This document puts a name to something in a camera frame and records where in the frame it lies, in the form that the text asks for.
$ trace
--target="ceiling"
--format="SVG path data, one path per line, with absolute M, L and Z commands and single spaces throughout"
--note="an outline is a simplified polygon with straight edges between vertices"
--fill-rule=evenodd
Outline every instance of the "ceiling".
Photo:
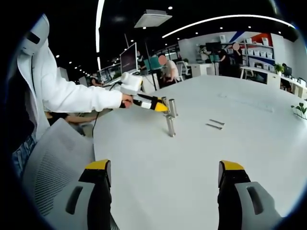
M 49 46 L 53 54 L 59 55 L 57 63 L 67 69 L 69 78 L 74 80 L 83 76 L 83 71 L 93 73 L 98 70 L 97 57 L 101 67 L 109 66 L 119 57 L 131 40 L 137 42 L 138 49 L 145 53 L 145 42 L 149 52 L 177 43 L 177 38 L 191 38 L 200 35 L 227 31 L 254 31 L 278 33 L 295 41 L 296 32 L 291 27 L 271 20 L 257 18 L 220 19 L 202 23 L 162 38 L 163 35 L 190 23 L 204 19 L 233 15 L 256 14 L 270 16 L 292 23 L 293 15 L 283 12 L 284 17 L 274 6 L 272 0 L 105 0 L 100 33 L 100 53 L 95 47 L 95 21 L 98 0 L 68 1 L 53 12 L 46 12 L 50 22 Z M 134 25 L 145 12 L 164 10 L 173 17 L 160 25 L 143 30 Z

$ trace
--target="curved led light strip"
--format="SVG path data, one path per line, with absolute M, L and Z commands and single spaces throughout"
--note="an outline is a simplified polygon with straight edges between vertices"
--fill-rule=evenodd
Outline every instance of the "curved led light strip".
M 277 18 L 272 18 L 272 17 L 267 17 L 267 16 L 261 16 L 261 15 L 253 15 L 253 14 L 236 14 L 236 15 L 226 15 L 226 16 L 220 16 L 220 17 L 215 17 L 215 18 L 209 18 L 209 19 L 205 19 L 205 20 L 202 20 L 202 21 L 199 21 L 199 22 L 196 22 L 196 23 L 192 23 L 190 25 L 186 25 L 184 27 L 181 27 L 177 30 L 174 30 L 173 32 L 170 32 L 164 36 L 162 36 L 162 38 L 166 38 L 167 36 L 170 36 L 180 30 L 184 30 L 188 27 L 191 27 L 191 26 L 194 26 L 194 25 L 198 25 L 198 24 L 201 24 L 201 23 L 206 23 L 206 22 L 209 22 L 209 21 L 214 21 L 214 20 L 218 20 L 218 19 L 224 19 L 224 18 L 238 18 L 238 17 L 252 17 L 252 18 L 263 18 L 263 19 L 269 19 L 269 20 L 273 20 L 273 21 L 276 21 L 276 22 L 279 22 L 279 23 L 283 23 L 285 25 L 288 25 L 292 28 L 295 29 L 295 27 L 290 24 L 290 23 L 287 23 L 285 21 L 282 21 L 282 20 L 279 20 Z
M 99 27 L 101 23 L 101 16 L 102 16 L 102 9 L 104 7 L 105 0 L 99 0 L 98 6 L 97 6 L 97 14 L 96 14 L 96 52 L 99 53 L 100 47 L 99 47 Z M 97 58 L 98 68 L 101 69 L 100 66 L 100 58 Z

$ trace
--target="white lab coat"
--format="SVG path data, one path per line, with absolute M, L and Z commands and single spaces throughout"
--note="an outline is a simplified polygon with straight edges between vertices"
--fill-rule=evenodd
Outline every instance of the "white lab coat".
M 31 57 L 20 54 L 17 58 L 18 69 L 30 88 L 30 101 L 26 104 L 32 110 L 35 119 L 36 140 L 49 127 L 44 107 L 58 113 L 89 113 L 105 108 L 119 108 L 122 100 L 120 91 L 107 91 L 101 87 L 76 85 L 57 75 L 57 63 L 48 47 L 48 40 L 34 55 L 33 81 L 31 75 Z

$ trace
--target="small metal pin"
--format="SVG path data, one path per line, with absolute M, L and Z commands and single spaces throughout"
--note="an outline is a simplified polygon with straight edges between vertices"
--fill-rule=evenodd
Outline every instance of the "small metal pin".
M 168 104 L 168 100 L 167 100 L 167 98 L 166 97 L 162 97 L 161 98 L 162 99 L 162 102 L 163 102 L 163 104 L 167 107 L 167 111 L 165 111 L 165 112 L 163 112 L 164 114 L 169 114 L 170 113 L 170 111 L 169 111 L 169 104 Z
M 176 133 L 174 130 L 173 118 L 171 115 L 166 115 L 166 122 L 168 127 L 168 133 L 173 138 L 176 135 Z
M 170 114 L 173 118 L 175 118 L 176 116 L 178 116 L 177 114 L 177 109 L 176 109 L 176 105 L 175 105 L 175 100 L 174 99 L 170 99 L 169 100 L 169 109 L 170 109 Z
M 219 122 L 219 121 L 216 121 L 216 120 L 209 119 L 209 121 L 213 121 L 213 122 L 218 123 L 218 124 L 220 124 L 220 125 L 222 125 L 222 126 L 225 125 L 225 123 Z
M 211 124 L 206 124 L 207 126 L 211 126 L 211 127 L 213 127 L 213 128 L 217 128 L 217 129 L 219 129 L 219 130 L 222 130 L 222 127 L 218 127 L 218 126 L 214 126 L 214 125 L 211 125 Z

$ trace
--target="blue stripe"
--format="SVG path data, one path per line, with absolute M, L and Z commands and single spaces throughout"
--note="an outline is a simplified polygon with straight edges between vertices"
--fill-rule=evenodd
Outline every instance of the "blue stripe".
M 233 42 L 233 41 L 235 41 L 238 37 L 240 37 L 242 34 L 244 33 L 244 31 L 237 31 L 236 33 L 235 33 L 235 35 L 230 39 L 230 43 L 231 42 Z

